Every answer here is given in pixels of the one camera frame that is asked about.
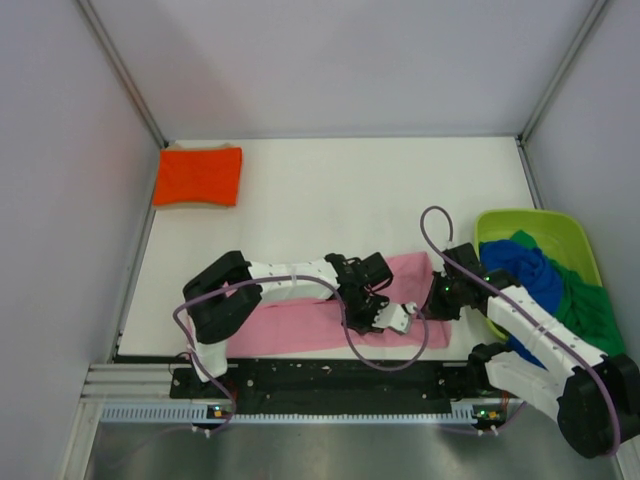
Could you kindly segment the pink t shirt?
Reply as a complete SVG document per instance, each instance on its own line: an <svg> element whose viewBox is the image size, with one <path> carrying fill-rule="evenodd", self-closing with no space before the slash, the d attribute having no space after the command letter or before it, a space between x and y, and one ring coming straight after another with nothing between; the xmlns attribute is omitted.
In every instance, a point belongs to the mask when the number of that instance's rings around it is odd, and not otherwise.
<svg viewBox="0 0 640 480"><path fill-rule="evenodd" d="M391 285L382 290L391 302L423 305L432 283L432 265L424 252L386 259L393 273ZM451 327L430 320L426 326L416 319L406 335L394 331L359 335L350 333L356 346L374 348L418 347L427 339L429 349L449 346ZM256 357L316 352L346 347L340 307L335 300L291 300L259 307L228 342L231 357Z"/></svg>

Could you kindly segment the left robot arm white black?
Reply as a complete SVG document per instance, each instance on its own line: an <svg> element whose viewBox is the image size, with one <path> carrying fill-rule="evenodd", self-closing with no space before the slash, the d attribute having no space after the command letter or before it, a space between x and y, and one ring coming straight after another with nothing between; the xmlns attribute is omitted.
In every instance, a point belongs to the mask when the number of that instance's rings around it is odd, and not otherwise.
<svg viewBox="0 0 640 480"><path fill-rule="evenodd" d="M293 264L252 262L238 250L225 253L182 289L196 356L192 384L209 397L224 390L228 341L262 305L341 298L350 329L380 333L375 321L390 300L379 291L392 281L378 252L364 259L329 253Z"/></svg>

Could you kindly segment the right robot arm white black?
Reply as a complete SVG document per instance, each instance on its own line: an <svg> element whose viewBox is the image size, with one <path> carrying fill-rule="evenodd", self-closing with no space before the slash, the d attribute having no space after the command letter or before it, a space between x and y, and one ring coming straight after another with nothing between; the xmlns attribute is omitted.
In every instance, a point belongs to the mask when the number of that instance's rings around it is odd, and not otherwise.
<svg viewBox="0 0 640 480"><path fill-rule="evenodd" d="M487 396L506 391L553 420L566 442L591 459L614 454L639 435L639 368L572 333L503 269L487 270L466 243L440 252L424 311L456 320L479 311L516 338L528 361L502 343L479 344L467 360L467 384Z"/></svg>

